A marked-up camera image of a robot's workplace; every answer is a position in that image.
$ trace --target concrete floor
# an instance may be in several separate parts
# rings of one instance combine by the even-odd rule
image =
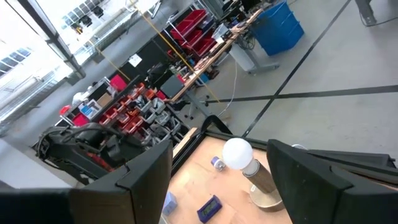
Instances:
[[[253,77],[238,66],[235,97],[274,95],[314,41],[328,27],[346,0],[298,0],[290,8],[301,22],[305,36],[290,51],[268,57],[257,45],[259,61],[279,61],[280,68]],[[372,1],[378,22],[398,16],[395,1]],[[282,90],[285,93],[345,90],[398,85],[398,20],[365,27],[354,1],[337,17],[327,33],[311,51]],[[227,58],[220,74],[208,86],[219,99],[233,93],[235,62]],[[209,94],[201,87],[197,96]],[[249,138],[275,138],[288,144],[302,144],[310,149],[388,153],[398,158],[398,93],[308,97],[274,100],[260,117]],[[233,102],[227,111],[230,130],[245,133],[268,100]],[[212,103],[218,114],[226,103]],[[190,126],[199,126],[204,117],[183,118]]]

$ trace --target lamp base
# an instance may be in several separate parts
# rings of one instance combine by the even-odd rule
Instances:
[[[253,203],[265,212],[277,212],[285,208],[277,189],[265,194],[253,185],[250,189],[250,197]]]

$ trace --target blue block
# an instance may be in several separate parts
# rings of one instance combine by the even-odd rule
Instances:
[[[171,192],[167,192],[162,213],[169,216],[177,208],[177,200]]]
[[[286,1],[261,13],[251,31],[270,56],[291,49],[304,35]]]

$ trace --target blue trash can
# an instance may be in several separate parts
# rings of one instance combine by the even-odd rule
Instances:
[[[291,49],[304,35],[286,1],[261,13],[251,31],[269,56]]]

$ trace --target white light bulb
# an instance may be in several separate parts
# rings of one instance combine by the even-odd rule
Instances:
[[[231,169],[244,169],[254,160],[253,148],[244,139],[232,138],[224,145],[223,160]]]

